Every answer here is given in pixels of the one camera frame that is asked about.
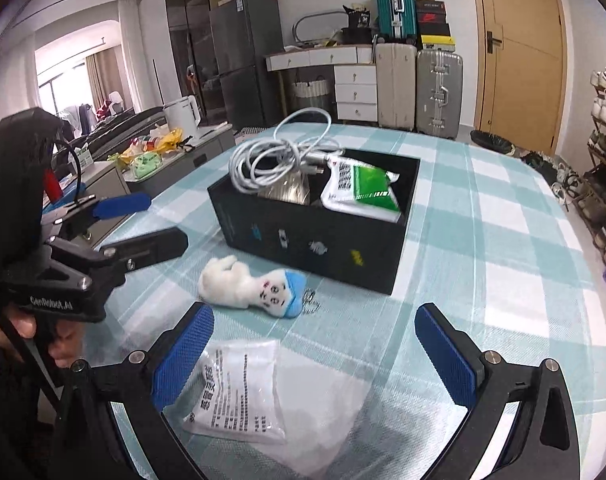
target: white cable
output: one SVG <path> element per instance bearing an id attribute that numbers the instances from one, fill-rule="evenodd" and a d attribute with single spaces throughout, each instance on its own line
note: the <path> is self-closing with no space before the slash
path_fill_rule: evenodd
<path id="1" fill-rule="evenodd" d="M 327 126 L 321 135 L 298 143 L 276 137 L 283 124 L 294 117 L 310 112 L 323 115 L 327 121 Z M 232 184 L 241 193 L 255 194 L 263 188 L 272 186 L 290 171 L 301 169 L 306 163 L 312 165 L 323 163 L 328 152 L 336 153 L 341 149 L 334 139 L 321 143 L 331 125 L 330 114 L 321 108 L 303 108 L 290 114 L 276 126 L 272 139 L 251 139 L 234 150 L 227 166 Z M 275 157 L 276 166 L 269 170 L 258 169 L 257 165 L 266 156 Z M 249 177 L 243 174 L 243 168 Z"/>

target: kettle handle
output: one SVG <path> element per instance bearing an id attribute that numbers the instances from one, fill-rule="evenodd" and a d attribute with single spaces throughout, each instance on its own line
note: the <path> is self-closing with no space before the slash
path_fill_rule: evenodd
<path id="1" fill-rule="evenodd" d="M 188 101 L 190 102 L 190 107 L 192 107 L 192 115 L 194 115 L 194 122 L 198 126 L 201 122 L 201 115 L 199 113 L 199 105 L 196 102 L 196 97 L 192 94 L 187 96 Z"/>

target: window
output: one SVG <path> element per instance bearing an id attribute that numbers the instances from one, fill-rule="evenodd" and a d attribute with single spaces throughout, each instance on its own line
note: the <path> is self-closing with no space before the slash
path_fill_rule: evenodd
<path id="1" fill-rule="evenodd" d="M 81 63 L 39 86 L 41 106 L 58 114 L 68 106 L 92 104 L 92 91 L 86 64 Z"/>

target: open box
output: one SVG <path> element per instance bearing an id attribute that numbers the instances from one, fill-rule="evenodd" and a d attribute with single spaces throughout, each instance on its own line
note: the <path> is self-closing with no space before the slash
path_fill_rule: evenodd
<path id="1" fill-rule="evenodd" d="M 400 175 L 391 186 L 401 210 L 397 222 L 314 205 L 329 179 L 328 168 L 309 176 L 310 205 L 240 193 L 226 175 L 208 193 L 227 244 L 285 267 L 391 294 L 420 160 L 361 150 L 345 150 L 345 156 Z"/>

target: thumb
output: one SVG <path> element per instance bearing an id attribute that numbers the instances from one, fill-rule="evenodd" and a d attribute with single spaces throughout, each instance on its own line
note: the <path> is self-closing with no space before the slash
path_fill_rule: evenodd
<path id="1" fill-rule="evenodd" d="M 31 339 L 34 337 L 36 334 L 36 320 L 34 316 L 20 310 L 14 305 L 8 306 L 6 315 L 22 338 Z"/>

